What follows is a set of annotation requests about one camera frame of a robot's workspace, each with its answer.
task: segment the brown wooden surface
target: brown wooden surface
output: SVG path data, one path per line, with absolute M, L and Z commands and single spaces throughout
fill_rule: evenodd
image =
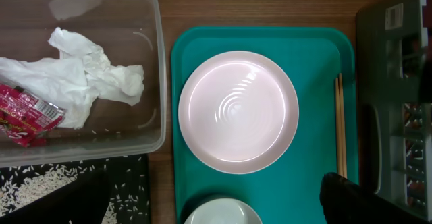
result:
M 341 30 L 355 47 L 356 13 L 374 1 L 377 0 L 159 0 L 167 56 L 169 110 L 167 140 L 149 156 L 154 224 L 176 222 L 170 54 L 177 37 L 197 25 L 324 26 Z

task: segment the red object in basket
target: red object in basket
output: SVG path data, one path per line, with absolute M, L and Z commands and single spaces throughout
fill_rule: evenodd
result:
M 0 80 L 0 130 L 22 146 L 45 144 L 43 133 L 58 126 L 64 110 L 39 99 L 16 86 Z

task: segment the green tray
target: green tray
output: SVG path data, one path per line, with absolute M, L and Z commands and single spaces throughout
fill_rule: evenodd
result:
M 178 123 L 178 102 L 190 74 L 227 51 L 251 51 L 273 60 L 290 77 L 300 107 L 298 129 L 285 154 L 246 175 L 221 173 L 201 163 L 184 142 Z M 358 183 L 354 70 L 350 41 L 332 28 L 196 27 L 183 33 L 171 54 L 178 223 L 214 195 L 244 201 L 266 224 L 325 223 L 319 190 L 324 174 L 337 171 L 334 80 L 340 72 L 348 179 Z

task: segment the crumpled white tissue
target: crumpled white tissue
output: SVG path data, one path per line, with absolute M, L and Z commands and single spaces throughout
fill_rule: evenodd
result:
M 144 85 L 141 65 L 112 66 L 102 47 L 75 32 L 56 28 L 49 44 L 60 59 L 37 62 L 0 57 L 0 74 L 36 96 L 66 109 L 64 128 L 81 128 L 99 97 L 135 105 Z

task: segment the white bowl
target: white bowl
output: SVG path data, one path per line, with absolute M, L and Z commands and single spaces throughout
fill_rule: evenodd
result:
M 186 144 L 203 163 L 225 173 L 252 173 L 291 144 L 298 101 L 290 79 L 272 60 L 232 51 L 192 73 L 178 114 Z
M 198 207 L 184 224 L 263 224 L 263 222 L 247 204 L 231 198 L 220 198 Z

